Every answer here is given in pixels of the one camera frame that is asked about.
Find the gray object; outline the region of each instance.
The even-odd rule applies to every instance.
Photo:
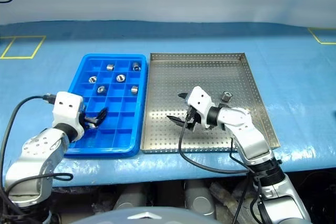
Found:
[[[185,207],[193,212],[215,219],[215,203],[201,179],[185,181]]]
[[[232,98],[232,94],[228,91],[224,91],[222,95],[222,101],[223,102],[229,102]]]
[[[143,184],[127,185],[118,198],[113,210],[146,206],[146,193]]]
[[[230,106],[248,109],[270,146],[280,146],[244,53],[151,54],[150,66],[141,145],[144,152],[177,152],[181,129],[166,116],[185,116],[187,105],[177,95],[194,86],[201,86],[216,105],[222,102],[219,90],[230,90],[235,95]],[[195,133],[185,133],[182,148],[189,152],[229,151],[231,137],[219,127],[204,131],[197,125]]]
[[[97,94],[105,94],[106,93],[106,88],[105,86],[100,86],[98,89],[97,89]]]
[[[73,224],[220,224],[216,220],[174,207],[136,207],[109,211]]]
[[[113,65],[113,64],[108,64],[108,65],[106,66],[106,70],[107,70],[107,71],[113,71],[113,70],[114,70],[114,65]]]
[[[97,76],[91,76],[90,78],[89,78],[89,82],[90,83],[95,83],[97,81]]]
[[[132,69],[133,71],[140,71],[141,70],[140,64],[138,62],[133,62]]]
[[[137,94],[138,93],[138,86],[132,86],[131,93],[132,94]]]
[[[126,80],[126,76],[124,74],[119,74],[116,77],[117,82],[124,82]]]

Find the small metal part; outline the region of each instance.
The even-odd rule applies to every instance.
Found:
[[[138,86],[132,86],[131,93],[132,94],[137,94],[138,93]]]
[[[126,76],[124,74],[120,74],[116,77],[117,82],[124,82],[126,80]]]
[[[91,76],[90,78],[89,78],[89,82],[90,83],[95,83],[97,81],[97,76]]]
[[[107,71],[113,71],[113,70],[114,70],[114,64],[108,64],[108,65],[106,66],[106,70],[107,70]]]
[[[100,86],[98,89],[97,89],[97,94],[105,94],[106,93],[106,88],[105,86]]]
[[[140,71],[141,70],[140,64],[138,62],[133,62],[132,69],[133,71]]]
[[[224,102],[229,102],[231,98],[232,98],[232,94],[230,92],[228,92],[228,91],[223,92],[222,100]]]

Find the stainless steel tray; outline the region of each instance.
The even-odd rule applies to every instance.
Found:
[[[181,127],[166,116],[184,118],[187,105],[177,94],[202,87],[216,105],[223,91],[233,94],[230,107],[251,111],[253,123],[272,148],[279,147],[244,53],[151,54],[141,150],[177,152]],[[186,131],[182,148],[187,152],[229,151],[231,135],[220,127],[206,131],[200,125]]]

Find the blue tabletop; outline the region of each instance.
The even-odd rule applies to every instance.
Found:
[[[265,23],[37,22],[0,26],[0,37],[17,38],[0,58],[0,132],[14,106],[30,95],[66,91],[88,53],[244,52],[281,148],[275,151],[287,172],[336,164],[336,45],[322,45],[303,27]],[[328,39],[336,41],[336,33]],[[0,38],[0,55],[11,38]],[[6,151],[5,171],[22,144],[51,126],[52,106],[24,105]],[[197,153],[202,164],[237,169],[227,153]],[[206,172],[178,154],[143,154],[121,159],[64,159],[56,172],[71,172],[78,186],[223,176]]]

